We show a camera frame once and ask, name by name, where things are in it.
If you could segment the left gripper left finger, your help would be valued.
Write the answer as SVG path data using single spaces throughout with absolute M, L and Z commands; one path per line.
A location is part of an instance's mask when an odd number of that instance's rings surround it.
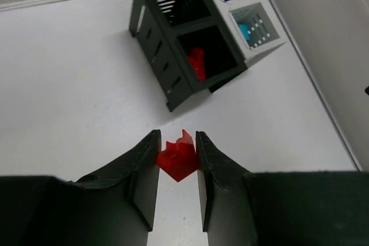
M 123 185 L 124 196 L 147 231 L 153 230 L 159 167 L 156 159 L 161 150 L 161 131 L 152 130 L 128 152 L 81 177 L 75 184 L 91 191 Z

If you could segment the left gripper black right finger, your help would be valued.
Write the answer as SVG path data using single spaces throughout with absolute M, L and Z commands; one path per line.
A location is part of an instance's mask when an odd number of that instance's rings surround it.
M 246 168 L 217 148 L 204 131 L 195 134 L 202 230 L 254 232 Z

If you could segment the red lego slope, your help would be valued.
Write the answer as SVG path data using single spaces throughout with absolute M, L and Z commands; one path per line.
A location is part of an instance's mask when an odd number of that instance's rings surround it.
M 204 54 L 205 51 L 203 49 L 194 47 L 187 56 L 199 81 L 206 80 Z
M 182 136 L 175 143 L 166 142 L 156 164 L 176 182 L 180 182 L 198 170 L 197 154 L 192 136 L 182 130 Z

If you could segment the small cyan lego block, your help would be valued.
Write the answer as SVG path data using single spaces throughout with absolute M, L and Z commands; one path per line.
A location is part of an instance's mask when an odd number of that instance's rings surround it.
M 250 40 L 250 31 L 248 29 L 248 26 L 245 25 L 245 24 L 239 24 L 238 27 L 239 27 L 244 39 L 246 41 L 249 41 Z

